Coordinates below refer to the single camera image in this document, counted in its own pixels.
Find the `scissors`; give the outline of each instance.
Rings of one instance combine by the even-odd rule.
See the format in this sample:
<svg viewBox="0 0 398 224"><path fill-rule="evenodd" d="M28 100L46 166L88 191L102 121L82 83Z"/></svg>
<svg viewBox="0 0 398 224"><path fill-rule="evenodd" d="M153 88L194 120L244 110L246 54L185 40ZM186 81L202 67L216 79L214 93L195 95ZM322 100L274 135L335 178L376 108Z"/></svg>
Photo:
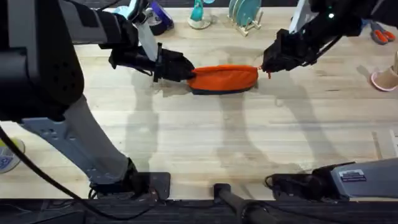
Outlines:
<svg viewBox="0 0 398 224"><path fill-rule="evenodd" d="M392 32L386 31L377 22L371 21L370 23L372 29L371 37L376 43L386 45L388 42L392 42L396 39Z"/></svg>

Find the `light wood tabletop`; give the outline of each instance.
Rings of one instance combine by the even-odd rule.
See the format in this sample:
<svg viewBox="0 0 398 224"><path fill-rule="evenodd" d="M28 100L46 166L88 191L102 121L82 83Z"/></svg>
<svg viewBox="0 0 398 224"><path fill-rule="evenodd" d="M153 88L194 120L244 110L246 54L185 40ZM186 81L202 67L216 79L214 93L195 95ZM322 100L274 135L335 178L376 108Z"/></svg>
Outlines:
<svg viewBox="0 0 398 224"><path fill-rule="evenodd" d="M167 9L175 29L156 39L196 67L260 65L294 11L264 8L261 29L242 37L227 8L206 8L215 23L205 30L188 26L191 10ZM225 96L195 96L184 83L152 84L133 69L113 70L110 51L97 45L76 46L76 52L94 117L140 171L171 173L171 198L211 198L211 186L227 182L245 198L271 199L262 185L269 174L382 157L377 133L397 126L398 93L376 91L368 77L392 65L398 42L380 46L369 33L367 27L360 37L342 38L314 66L274 73L271 80L261 72L256 88ZM46 173L87 196L88 179L56 149L16 124L1 125L24 141L27 156ZM0 175L0 198L64 197L24 164Z"/></svg>

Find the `teal plate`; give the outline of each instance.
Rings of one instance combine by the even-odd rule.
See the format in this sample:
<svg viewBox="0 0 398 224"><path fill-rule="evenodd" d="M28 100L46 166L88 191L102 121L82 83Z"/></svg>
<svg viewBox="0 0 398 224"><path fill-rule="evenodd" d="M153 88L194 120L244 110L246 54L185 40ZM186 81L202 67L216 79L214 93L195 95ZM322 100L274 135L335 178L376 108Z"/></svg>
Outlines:
<svg viewBox="0 0 398 224"><path fill-rule="evenodd" d="M236 23L244 27L251 18L252 21L256 19L256 14L261 5L261 0L243 0L236 13Z"/></svg>
<svg viewBox="0 0 398 224"><path fill-rule="evenodd" d="M235 1L234 9L233 9L233 11L232 11L232 19L233 19L233 21L235 21L235 22L236 22L236 13L238 12L239 5L242 4L243 1L244 1L244 0L236 0L236 1Z"/></svg>
<svg viewBox="0 0 398 224"><path fill-rule="evenodd" d="M230 2L229 2L229 18L231 18L231 19L232 19L232 14L233 14L234 7L235 7L235 2L236 2L236 0L230 0Z"/></svg>

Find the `orange pouch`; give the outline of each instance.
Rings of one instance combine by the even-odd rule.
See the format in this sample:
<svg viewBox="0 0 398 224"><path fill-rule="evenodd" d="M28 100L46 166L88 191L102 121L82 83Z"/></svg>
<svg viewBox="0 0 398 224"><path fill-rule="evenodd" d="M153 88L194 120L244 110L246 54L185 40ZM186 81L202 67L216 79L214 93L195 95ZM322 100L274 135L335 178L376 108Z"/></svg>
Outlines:
<svg viewBox="0 0 398 224"><path fill-rule="evenodd" d="M187 80L195 95L222 95L250 90L257 82L256 67L248 65L219 65L196 68L195 78Z"/></svg>

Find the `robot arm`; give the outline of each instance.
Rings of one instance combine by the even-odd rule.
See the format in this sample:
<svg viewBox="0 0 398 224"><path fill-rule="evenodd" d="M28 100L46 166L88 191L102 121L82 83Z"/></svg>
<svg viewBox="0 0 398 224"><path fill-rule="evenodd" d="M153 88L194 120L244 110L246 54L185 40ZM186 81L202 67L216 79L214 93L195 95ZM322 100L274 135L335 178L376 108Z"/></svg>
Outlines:
<svg viewBox="0 0 398 224"><path fill-rule="evenodd" d="M112 49L114 67L139 69L139 62L145 62L155 77L179 81L190 70L182 68L174 76L168 72L180 65L178 60L186 60L181 53L141 39L147 47L138 46L139 37L150 39L152 35L144 27L143 10L143 1L137 1L129 21L70 1L0 3L0 120L16 122L46 140L87 175L93 190L104 195L144 194L151 174L138 173L92 116L83 95L83 72L73 43L96 43ZM167 185L170 174L156 179ZM159 190L163 199L168 197L167 187Z"/></svg>
<svg viewBox="0 0 398 224"><path fill-rule="evenodd" d="M278 31L275 42L264 51L263 71L313 65L342 36L358 36L361 19L398 27L398 17L390 10L398 6L394 0L309 0L309 5L318 14L297 32Z"/></svg>
<svg viewBox="0 0 398 224"><path fill-rule="evenodd" d="M342 36L361 32L361 19L372 19L398 27L396 0L313 0L318 15L297 32L280 30L277 40L264 51L262 69L291 70L314 64ZM398 197L398 158L366 163L338 164L315 169L311 174L274 174L266 185L279 200L349 200L353 197Z"/></svg>

